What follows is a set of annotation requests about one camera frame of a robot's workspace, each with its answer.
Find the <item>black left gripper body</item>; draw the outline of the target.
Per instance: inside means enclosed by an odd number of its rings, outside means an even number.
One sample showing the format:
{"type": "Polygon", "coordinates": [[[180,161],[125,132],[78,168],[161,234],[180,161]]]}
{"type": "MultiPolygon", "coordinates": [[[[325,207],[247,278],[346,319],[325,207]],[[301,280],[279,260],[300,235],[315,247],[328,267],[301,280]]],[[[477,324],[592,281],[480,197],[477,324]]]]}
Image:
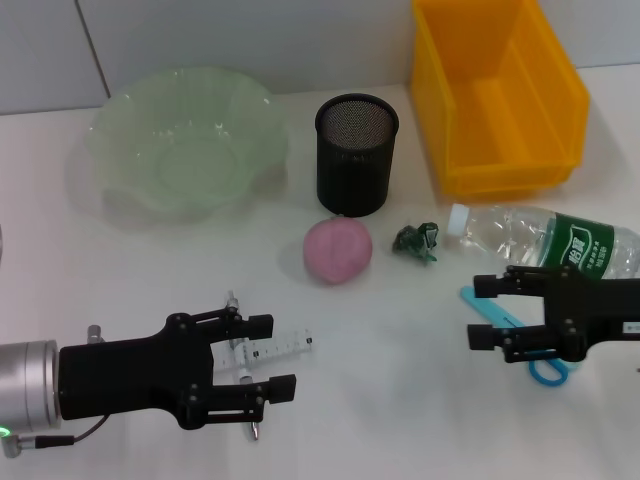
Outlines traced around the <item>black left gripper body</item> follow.
{"type": "Polygon", "coordinates": [[[186,318],[170,317],[149,337],[64,347],[60,413],[69,421],[159,409],[181,428],[199,429],[206,424],[203,398],[213,365],[210,341],[186,318]]]}

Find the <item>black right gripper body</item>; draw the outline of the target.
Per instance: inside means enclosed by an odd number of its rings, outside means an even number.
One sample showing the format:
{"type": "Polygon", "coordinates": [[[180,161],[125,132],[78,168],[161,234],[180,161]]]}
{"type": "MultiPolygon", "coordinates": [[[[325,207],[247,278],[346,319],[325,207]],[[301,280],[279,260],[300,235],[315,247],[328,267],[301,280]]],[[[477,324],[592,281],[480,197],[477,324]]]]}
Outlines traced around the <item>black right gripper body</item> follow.
{"type": "Polygon", "coordinates": [[[580,362],[603,342],[639,340],[639,281],[593,280],[576,272],[547,281],[544,320],[558,357],[580,362]]]}

